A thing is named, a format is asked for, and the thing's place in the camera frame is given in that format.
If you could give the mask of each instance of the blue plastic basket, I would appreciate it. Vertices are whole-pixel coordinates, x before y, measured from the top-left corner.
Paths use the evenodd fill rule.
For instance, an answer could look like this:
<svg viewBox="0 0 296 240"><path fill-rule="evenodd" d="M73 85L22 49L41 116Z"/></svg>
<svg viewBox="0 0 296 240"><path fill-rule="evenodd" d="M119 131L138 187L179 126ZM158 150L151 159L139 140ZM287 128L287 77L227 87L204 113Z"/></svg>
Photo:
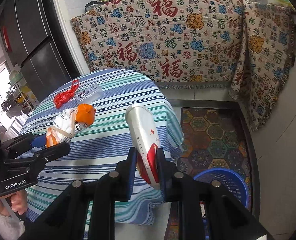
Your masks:
<svg viewBox="0 0 296 240"><path fill-rule="evenodd" d="M213 168L203 171L193 177L200 182L211 183L220 181L245 207L248 203L247 186L239 174L229 169Z"/></svg>

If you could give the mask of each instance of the striped tablecloth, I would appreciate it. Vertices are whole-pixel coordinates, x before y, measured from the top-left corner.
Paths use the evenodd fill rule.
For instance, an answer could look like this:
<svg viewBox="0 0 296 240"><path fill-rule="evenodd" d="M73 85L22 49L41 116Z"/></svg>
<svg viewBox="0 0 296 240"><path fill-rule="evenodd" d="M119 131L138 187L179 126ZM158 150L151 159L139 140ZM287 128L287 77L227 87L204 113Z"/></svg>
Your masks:
<svg viewBox="0 0 296 240"><path fill-rule="evenodd" d="M76 93L95 82L102 87L104 96L94 104L95 122L72 139L70 153L48 163L38 176L39 183L26 189L28 218L32 221L73 180L80 179L83 182L97 180L113 171L119 161L127 158L132 142L125 122L125 112L132 103L144 104L153 113L166 158L176 158L181 154L183 133L180 124L170 103L148 77L132 70L109 69L82 76L79 82L80 86ZM57 109L53 103L57 93L66 91L70 87L71 82L49 95L33 111L21 134L28 132L43 134L64 108L77 107L74 98L60 109ZM34 148L21 157L31 156L36 151ZM154 221L152 208L161 203L160 191L150 187L136 171L131 200L128 203L116 202L115 221L139 225L151 224ZM91 204L85 231L88 231L90 210Z"/></svg>

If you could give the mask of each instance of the metal bolt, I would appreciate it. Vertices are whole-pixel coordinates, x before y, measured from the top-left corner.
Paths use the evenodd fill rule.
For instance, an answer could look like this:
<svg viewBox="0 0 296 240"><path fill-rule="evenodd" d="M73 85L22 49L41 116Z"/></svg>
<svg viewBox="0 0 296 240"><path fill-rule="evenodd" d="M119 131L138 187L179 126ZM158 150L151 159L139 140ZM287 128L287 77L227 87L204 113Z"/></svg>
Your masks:
<svg viewBox="0 0 296 240"><path fill-rule="evenodd" d="M72 186L73 187L80 187L81 186L81 181L80 180L74 180L72 182Z"/></svg>
<svg viewBox="0 0 296 240"><path fill-rule="evenodd" d="M182 179L182 178L184 177L184 174L183 174L182 172L180 172L180 171L177 171L177 172L175 173L175 177L176 177L177 179Z"/></svg>
<svg viewBox="0 0 296 240"><path fill-rule="evenodd" d="M112 178L116 178L119 176L119 172L118 171L111 171L109 173L109 176L112 177Z"/></svg>
<svg viewBox="0 0 296 240"><path fill-rule="evenodd" d="M214 186L214 187L220 187L221 182L218 181L218 180L213 180L213 181L211 182L211 185Z"/></svg>

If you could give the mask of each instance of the refrigerator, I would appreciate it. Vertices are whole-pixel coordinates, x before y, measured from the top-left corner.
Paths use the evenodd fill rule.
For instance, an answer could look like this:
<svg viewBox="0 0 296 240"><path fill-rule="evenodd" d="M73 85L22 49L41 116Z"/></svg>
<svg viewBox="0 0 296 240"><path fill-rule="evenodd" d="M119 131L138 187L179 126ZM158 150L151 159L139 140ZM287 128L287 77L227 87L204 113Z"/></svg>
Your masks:
<svg viewBox="0 0 296 240"><path fill-rule="evenodd" d="M70 55L53 0L6 0L0 31L13 66L39 102L80 73Z"/></svg>

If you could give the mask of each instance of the rug border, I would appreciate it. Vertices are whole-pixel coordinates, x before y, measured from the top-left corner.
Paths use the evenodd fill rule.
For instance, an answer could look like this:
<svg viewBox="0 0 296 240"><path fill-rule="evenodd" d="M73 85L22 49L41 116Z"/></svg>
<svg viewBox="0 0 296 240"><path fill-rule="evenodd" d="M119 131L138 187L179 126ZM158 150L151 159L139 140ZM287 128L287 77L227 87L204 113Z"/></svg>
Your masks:
<svg viewBox="0 0 296 240"><path fill-rule="evenodd" d="M249 151L250 172L251 172L251 201L252 201L252 215L259 221L260 215L260 181L259 170L257 164L256 152L252 142L251 134L248 129L246 119L241 111L238 102L233 101L212 101L212 100L168 100L172 107L203 107L213 109L234 109L239 116L241 126L244 132L245 141Z"/></svg>

